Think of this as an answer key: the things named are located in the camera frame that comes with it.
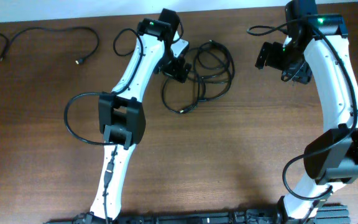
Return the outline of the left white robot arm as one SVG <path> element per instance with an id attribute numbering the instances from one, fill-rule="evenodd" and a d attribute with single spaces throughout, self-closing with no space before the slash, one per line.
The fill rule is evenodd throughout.
<path id="1" fill-rule="evenodd" d="M 106 223 L 112 223 L 121 212 L 129 160 L 145 132 L 142 99 L 151 76 L 162 72 L 183 83 L 190 72 L 191 65 L 183 58 L 189 43 L 177 33 L 180 22 L 178 14 L 169 9 L 163 9 L 157 20 L 139 22 L 136 46 L 121 81 L 112 92 L 99 96 L 104 162 L 90 212 Z"/>

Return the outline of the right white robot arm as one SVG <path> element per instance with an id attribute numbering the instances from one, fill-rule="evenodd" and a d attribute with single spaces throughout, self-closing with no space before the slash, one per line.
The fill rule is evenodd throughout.
<path id="1" fill-rule="evenodd" d="M 348 31 L 339 14 L 319 14 L 314 1 L 290 1 L 278 30 L 284 43 L 264 43 L 256 67 L 280 70 L 283 82 L 316 83 L 323 133 L 299 156 L 305 174 L 271 209 L 249 209 L 247 223 L 349 223 L 344 205 L 328 205 L 335 191 L 358 179 L 358 86 Z"/>

